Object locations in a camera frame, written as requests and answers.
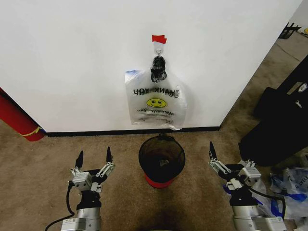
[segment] smiley face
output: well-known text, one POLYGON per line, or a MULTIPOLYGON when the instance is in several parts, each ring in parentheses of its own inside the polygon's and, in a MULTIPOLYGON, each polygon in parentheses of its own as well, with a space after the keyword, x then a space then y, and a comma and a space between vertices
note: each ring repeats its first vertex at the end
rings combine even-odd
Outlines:
POLYGON ((166 107, 167 103, 161 99, 150 99, 146 102, 150 107, 166 107))

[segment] trash can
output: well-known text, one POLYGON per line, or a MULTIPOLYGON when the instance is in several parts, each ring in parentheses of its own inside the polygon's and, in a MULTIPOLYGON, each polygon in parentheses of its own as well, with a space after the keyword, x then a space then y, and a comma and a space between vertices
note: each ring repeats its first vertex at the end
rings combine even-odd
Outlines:
POLYGON ((172 136, 159 134, 145 141, 139 150, 145 179, 154 188, 169 186, 185 166, 185 153, 172 136))

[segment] black cable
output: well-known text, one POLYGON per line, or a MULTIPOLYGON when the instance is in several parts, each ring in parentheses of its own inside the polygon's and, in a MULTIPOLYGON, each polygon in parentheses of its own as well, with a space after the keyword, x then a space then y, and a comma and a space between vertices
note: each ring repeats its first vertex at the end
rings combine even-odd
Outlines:
POLYGON ((75 213, 72 211, 71 206, 70 206, 70 204, 69 204, 69 193, 70 193, 72 187, 73 187, 73 184, 72 184, 71 182, 69 182, 68 187, 67 187, 67 193, 66 193, 66 206, 67 206, 67 210, 69 211, 69 213, 70 213, 71 215, 53 221, 53 222, 50 223, 48 226, 46 226, 45 231, 47 231, 47 230, 48 230, 52 225, 54 225, 55 223, 58 223, 59 221, 62 221, 62 220, 65 220, 65 219, 69 219, 69 218, 71 218, 71 217, 73 217, 73 216, 75 215, 75 213))
POLYGON ((277 47, 279 47, 284 53, 286 53, 287 55, 290 55, 292 58, 298 60, 299 62, 301 62, 299 59, 297 59, 296 57, 294 57, 293 55, 291 55, 290 53, 286 52, 278 43, 275 44, 277 47))
POLYGON ((284 215, 285 215, 285 208, 286 208, 286 205, 285 205, 285 200, 284 200, 284 197, 277 197, 277 196, 270 196, 270 195, 266 195, 264 193, 261 193, 257 190, 254 190, 253 188, 249 187, 247 184, 244 183, 244 185, 252 192, 256 193, 256 194, 259 194, 260 196, 264 196, 264 197, 267 197, 267 198, 270 198, 270 199, 274 199, 274 200, 280 200, 282 201, 282 218, 284 219, 284 215))

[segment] red cylinder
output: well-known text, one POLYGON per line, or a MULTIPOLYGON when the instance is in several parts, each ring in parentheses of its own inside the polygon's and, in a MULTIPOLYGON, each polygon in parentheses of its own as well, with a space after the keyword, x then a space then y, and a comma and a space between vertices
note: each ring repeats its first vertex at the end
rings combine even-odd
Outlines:
POLYGON ((22 109, 4 97, 0 88, 0 119, 29 141, 38 141, 45 136, 43 129, 22 109))
POLYGON ((159 182, 152 181, 147 175, 145 175, 145 179, 149 183, 149 185, 151 185, 152 187, 157 188, 157 189, 166 188, 174 181, 174 178, 173 178, 173 179, 171 179, 167 182, 159 183, 159 182))

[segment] baseboard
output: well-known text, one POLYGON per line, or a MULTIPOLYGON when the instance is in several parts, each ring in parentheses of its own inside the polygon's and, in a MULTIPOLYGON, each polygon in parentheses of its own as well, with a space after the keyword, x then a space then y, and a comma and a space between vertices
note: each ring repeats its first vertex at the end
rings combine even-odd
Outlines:
POLYGON ((104 135, 126 135, 126 134, 152 134, 152 133, 174 133, 194 131, 218 131, 220 127, 197 127, 182 128, 181 130, 162 129, 137 129, 137 130, 113 130, 113 131, 73 131, 73 132, 47 132, 47 136, 104 136, 104 135))

